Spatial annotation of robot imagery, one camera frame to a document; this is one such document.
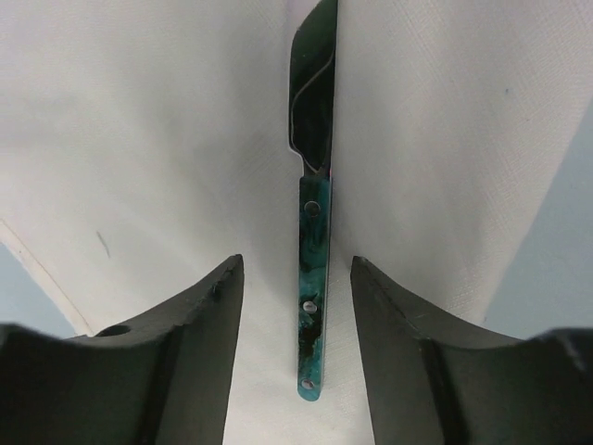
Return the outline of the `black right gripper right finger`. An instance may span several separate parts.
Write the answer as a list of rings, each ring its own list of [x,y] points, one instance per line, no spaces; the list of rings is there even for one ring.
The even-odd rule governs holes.
[[[378,444],[588,444],[592,332],[526,340],[468,323],[355,257],[350,281]]]

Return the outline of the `white cloth napkin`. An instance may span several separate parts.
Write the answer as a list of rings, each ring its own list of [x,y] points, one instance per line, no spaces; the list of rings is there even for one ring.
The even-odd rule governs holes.
[[[1,239],[76,331],[233,254],[228,444],[371,444],[355,255],[481,323],[592,99],[588,1],[343,1],[325,372],[297,394],[288,63],[308,1],[5,1]]]

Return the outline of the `teal handled table knife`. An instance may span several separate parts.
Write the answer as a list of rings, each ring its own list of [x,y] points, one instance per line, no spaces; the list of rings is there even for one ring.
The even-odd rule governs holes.
[[[322,394],[332,220],[332,150],[338,3],[288,4],[288,143],[301,159],[298,184],[297,392]]]

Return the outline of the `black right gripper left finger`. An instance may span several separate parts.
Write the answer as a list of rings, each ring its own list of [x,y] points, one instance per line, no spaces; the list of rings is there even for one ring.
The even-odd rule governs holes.
[[[5,444],[220,444],[244,296],[233,255],[97,335],[1,327]]]

